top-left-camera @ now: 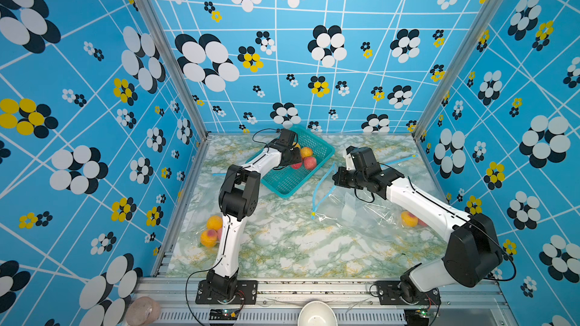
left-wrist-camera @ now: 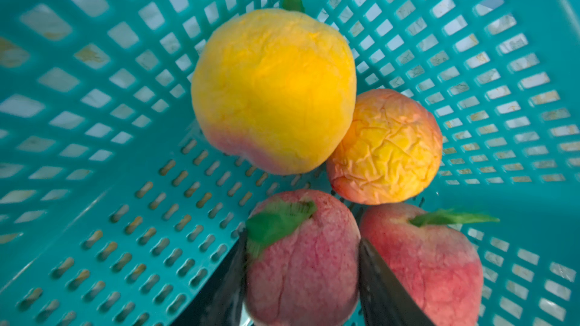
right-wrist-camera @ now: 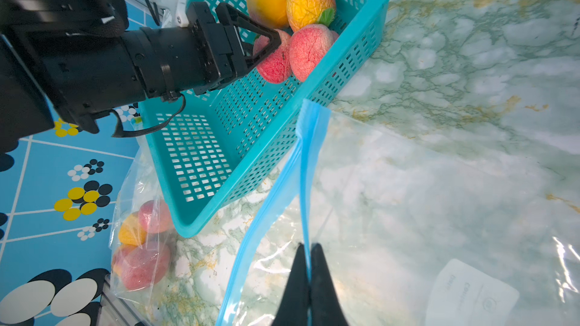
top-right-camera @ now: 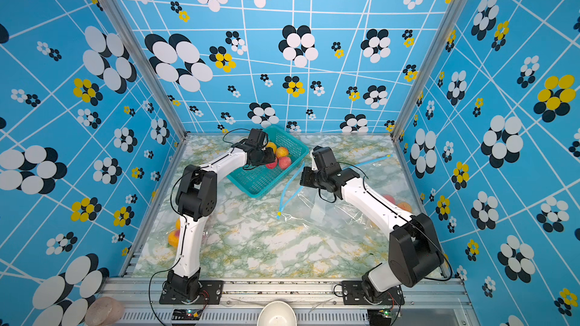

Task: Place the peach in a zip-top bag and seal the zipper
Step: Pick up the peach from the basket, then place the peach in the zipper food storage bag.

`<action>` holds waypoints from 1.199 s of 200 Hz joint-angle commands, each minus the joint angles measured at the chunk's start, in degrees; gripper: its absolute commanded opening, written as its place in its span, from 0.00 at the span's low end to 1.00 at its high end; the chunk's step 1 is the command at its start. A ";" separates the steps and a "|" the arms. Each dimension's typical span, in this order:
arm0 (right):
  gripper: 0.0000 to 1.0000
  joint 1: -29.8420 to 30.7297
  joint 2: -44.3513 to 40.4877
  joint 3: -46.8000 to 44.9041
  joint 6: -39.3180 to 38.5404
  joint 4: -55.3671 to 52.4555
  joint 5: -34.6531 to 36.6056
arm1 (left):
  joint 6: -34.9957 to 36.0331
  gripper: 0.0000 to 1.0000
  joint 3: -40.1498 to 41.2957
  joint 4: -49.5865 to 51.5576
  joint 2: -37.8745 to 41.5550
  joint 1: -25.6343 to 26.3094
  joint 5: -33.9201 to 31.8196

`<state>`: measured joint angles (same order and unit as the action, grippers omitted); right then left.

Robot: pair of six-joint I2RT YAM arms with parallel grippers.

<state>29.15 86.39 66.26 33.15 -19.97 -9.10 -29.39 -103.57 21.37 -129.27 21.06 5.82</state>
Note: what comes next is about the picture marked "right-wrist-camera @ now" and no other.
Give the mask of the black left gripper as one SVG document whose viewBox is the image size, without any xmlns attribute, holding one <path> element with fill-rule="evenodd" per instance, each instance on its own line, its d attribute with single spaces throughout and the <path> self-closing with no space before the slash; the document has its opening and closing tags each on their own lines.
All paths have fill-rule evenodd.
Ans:
<svg viewBox="0 0 580 326">
<path fill-rule="evenodd" d="M 186 27 L 141 28 L 124 33 L 120 41 L 133 66 L 137 101 L 163 97 L 177 99 L 187 90 L 205 94 L 225 88 L 255 69 L 281 45 L 276 30 L 222 2 L 214 11 L 205 2 L 187 9 Z M 238 29 L 268 39 L 256 54 L 243 42 Z"/>
</svg>

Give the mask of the yellow orange peach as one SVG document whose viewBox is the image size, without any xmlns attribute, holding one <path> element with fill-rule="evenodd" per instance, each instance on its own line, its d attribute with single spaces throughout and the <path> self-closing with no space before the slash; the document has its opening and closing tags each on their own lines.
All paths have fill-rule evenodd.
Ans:
<svg viewBox="0 0 580 326">
<path fill-rule="evenodd" d="M 138 213 L 131 213 L 122 222 L 118 231 L 119 242 L 123 245 L 141 246 L 147 239 L 147 232 L 140 225 Z"/>
</svg>

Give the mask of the clear zip bag blue zipper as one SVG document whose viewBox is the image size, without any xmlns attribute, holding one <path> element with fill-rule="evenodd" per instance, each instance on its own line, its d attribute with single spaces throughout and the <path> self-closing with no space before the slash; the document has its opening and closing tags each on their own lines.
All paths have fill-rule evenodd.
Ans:
<svg viewBox="0 0 580 326">
<path fill-rule="evenodd" d="M 175 236 L 152 155 L 142 146 L 119 190 L 113 213 L 113 293 L 141 306 L 154 303 L 167 285 Z"/>
</svg>

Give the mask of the teal plastic mesh basket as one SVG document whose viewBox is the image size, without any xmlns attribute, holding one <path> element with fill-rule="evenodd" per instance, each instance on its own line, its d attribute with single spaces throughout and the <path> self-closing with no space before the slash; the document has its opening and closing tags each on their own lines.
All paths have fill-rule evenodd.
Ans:
<svg viewBox="0 0 580 326">
<path fill-rule="evenodd" d="M 326 106 L 381 40 L 390 0 L 336 0 L 337 42 L 306 82 L 270 84 L 257 71 L 173 104 L 140 103 L 163 197 L 179 235 L 197 235 L 225 205 L 255 190 L 293 147 L 303 100 Z"/>
</svg>

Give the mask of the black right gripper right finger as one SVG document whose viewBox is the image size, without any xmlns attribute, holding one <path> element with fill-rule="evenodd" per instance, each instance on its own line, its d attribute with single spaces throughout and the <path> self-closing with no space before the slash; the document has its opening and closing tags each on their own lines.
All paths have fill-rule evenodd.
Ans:
<svg viewBox="0 0 580 326">
<path fill-rule="evenodd" d="M 321 244 L 311 250 L 311 319 L 314 326 L 348 326 Z"/>
</svg>

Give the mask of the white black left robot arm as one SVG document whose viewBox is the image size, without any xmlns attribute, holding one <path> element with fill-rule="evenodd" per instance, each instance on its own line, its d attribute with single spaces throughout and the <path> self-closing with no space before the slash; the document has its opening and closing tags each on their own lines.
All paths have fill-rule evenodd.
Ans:
<svg viewBox="0 0 580 326">
<path fill-rule="evenodd" d="M 275 30 L 227 3 L 187 9 L 185 27 L 128 29 L 125 0 L 1 0 L 1 151 L 148 99 L 182 100 L 248 75 L 280 46 Z"/>
</svg>

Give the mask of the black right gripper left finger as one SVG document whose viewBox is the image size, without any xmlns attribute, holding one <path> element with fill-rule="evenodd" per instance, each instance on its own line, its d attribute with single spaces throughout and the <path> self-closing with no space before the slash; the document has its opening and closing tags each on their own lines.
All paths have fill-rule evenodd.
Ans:
<svg viewBox="0 0 580 326">
<path fill-rule="evenodd" d="M 300 244 L 293 260 L 282 300 L 272 326 L 307 326 L 310 309 L 310 284 L 304 245 Z"/>
</svg>

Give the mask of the pink peach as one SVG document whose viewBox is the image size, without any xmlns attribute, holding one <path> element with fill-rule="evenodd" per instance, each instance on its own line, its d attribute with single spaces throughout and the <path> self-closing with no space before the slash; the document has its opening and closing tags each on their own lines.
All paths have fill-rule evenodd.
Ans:
<svg viewBox="0 0 580 326">
<path fill-rule="evenodd" d="M 169 207 L 163 199 L 143 203 L 138 212 L 138 220 L 143 230 L 150 234 L 174 229 Z"/>
</svg>

